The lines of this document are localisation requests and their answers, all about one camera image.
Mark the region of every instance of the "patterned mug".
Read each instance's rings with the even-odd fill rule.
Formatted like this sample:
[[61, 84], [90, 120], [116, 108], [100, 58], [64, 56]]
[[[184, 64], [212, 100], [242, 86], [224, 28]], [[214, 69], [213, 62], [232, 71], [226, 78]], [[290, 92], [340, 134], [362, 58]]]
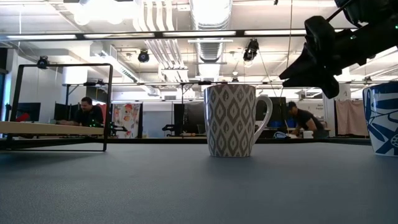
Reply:
[[365, 88], [363, 101], [374, 152], [398, 156], [398, 82]]
[[[267, 96], [256, 98], [256, 87], [241, 84], [215, 85], [205, 89], [205, 127], [211, 156], [247, 157], [272, 113]], [[267, 113], [257, 132], [256, 103], [263, 100]]]

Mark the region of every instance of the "wooden board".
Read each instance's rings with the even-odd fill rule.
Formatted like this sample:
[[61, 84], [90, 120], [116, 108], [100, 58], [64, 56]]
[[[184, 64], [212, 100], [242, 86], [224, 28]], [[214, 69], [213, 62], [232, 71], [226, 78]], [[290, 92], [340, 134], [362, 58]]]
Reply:
[[104, 134], [103, 128], [0, 121], [0, 133], [9, 134]]

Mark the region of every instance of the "person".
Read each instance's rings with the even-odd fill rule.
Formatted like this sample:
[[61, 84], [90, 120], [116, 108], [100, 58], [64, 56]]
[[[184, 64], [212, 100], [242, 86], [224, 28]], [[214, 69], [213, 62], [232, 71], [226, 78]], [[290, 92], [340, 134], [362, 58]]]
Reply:
[[76, 112], [73, 121], [57, 121], [57, 124], [74, 126], [97, 126], [104, 122], [102, 110], [99, 106], [93, 105], [93, 100], [86, 96], [81, 99], [80, 109]]
[[327, 138], [325, 128], [309, 111], [298, 109], [294, 102], [289, 102], [287, 109], [289, 114], [292, 115], [293, 119], [297, 122], [297, 127], [292, 134], [298, 136], [300, 130], [303, 128], [306, 131], [313, 131], [314, 138]]

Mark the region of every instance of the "gray table surface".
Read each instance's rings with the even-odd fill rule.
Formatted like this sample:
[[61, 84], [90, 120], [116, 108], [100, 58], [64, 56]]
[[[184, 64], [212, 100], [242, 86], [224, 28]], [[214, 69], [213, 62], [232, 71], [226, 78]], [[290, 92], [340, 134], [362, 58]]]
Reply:
[[[94, 149], [100, 144], [53, 147]], [[0, 153], [0, 223], [398, 223], [398, 158], [370, 146], [113, 144]]]

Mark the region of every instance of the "air duct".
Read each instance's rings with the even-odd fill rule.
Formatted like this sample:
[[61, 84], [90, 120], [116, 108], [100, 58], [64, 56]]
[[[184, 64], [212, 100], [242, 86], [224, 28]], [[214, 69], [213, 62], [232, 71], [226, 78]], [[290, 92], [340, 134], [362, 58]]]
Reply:
[[[226, 30], [231, 18], [232, 0], [190, 0], [191, 18], [195, 30]], [[215, 63], [221, 60], [223, 43], [197, 44], [198, 61]], [[220, 72], [219, 64], [198, 66], [203, 77], [215, 78]]]

